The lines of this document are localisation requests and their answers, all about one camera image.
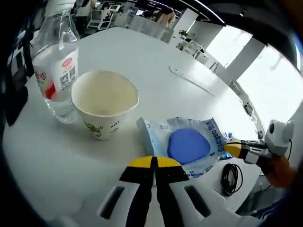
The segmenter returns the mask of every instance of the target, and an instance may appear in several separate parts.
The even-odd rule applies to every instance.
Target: white chair
[[[118,13],[114,21],[114,26],[125,27],[127,20],[127,13]]]
[[[209,57],[208,57],[205,53],[202,53],[201,51],[199,51],[199,52],[196,54],[195,59],[196,59],[198,62],[202,63],[202,64],[206,64],[207,61],[208,61],[208,59],[209,59]]]
[[[196,56],[196,54],[198,53],[198,51],[200,51],[202,49],[202,46],[198,43],[196,43],[195,41],[191,40],[189,42],[189,44],[187,44],[183,51],[186,53],[189,53],[190,55],[192,55],[193,57]]]
[[[149,33],[151,37],[154,37],[156,39],[161,39],[165,32],[166,32],[166,27],[164,25],[152,21],[150,26],[150,33]]]
[[[87,24],[87,28],[98,28],[102,22],[102,11],[92,10],[90,14],[90,21]]]
[[[161,40],[169,44],[172,36],[174,35],[174,29],[167,27],[165,33],[163,34]]]
[[[139,17],[139,16],[134,16],[133,20],[129,26],[129,29],[136,31],[136,32],[141,32],[142,26],[144,24],[145,18]]]
[[[108,29],[110,27],[110,24],[112,23],[112,18],[113,18],[113,14],[111,14],[109,16],[109,19],[107,20],[103,20],[99,26],[98,26],[98,31],[102,31],[102,30],[105,30],[105,29]]]

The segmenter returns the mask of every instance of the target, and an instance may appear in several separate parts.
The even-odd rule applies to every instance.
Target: robotic arm
[[[293,121],[282,123],[271,120],[264,140],[232,140],[224,145],[224,150],[248,164],[264,166],[273,155],[285,155],[293,137]]]
[[[70,217],[49,222],[56,227],[144,227],[152,187],[166,227],[257,227],[261,220],[240,216],[225,206],[225,198],[189,180],[182,166],[166,157],[143,157],[129,164],[120,180],[103,201],[84,201]]]

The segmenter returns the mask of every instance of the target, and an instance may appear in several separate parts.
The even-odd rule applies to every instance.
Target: qr code
[[[73,77],[73,78],[71,79],[71,82],[75,82],[75,80],[76,80],[76,77]]]
[[[72,69],[70,70],[70,79],[73,80],[73,78],[76,75],[76,67],[72,67]]]
[[[65,87],[69,84],[70,80],[68,79],[68,73],[66,73],[65,75],[63,75],[61,78],[60,78],[60,84],[61,84],[61,87]]]

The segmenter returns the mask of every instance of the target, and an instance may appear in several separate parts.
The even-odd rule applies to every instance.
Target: potted plant
[[[187,39],[189,36],[188,32],[185,30],[180,30],[179,35],[181,35],[181,39],[184,39],[184,40]]]

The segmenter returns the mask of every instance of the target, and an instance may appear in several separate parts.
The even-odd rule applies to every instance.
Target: white paper cup
[[[94,136],[109,140],[123,124],[127,112],[137,106],[139,91],[117,73],[88,72],[72,85],[71,101]]]

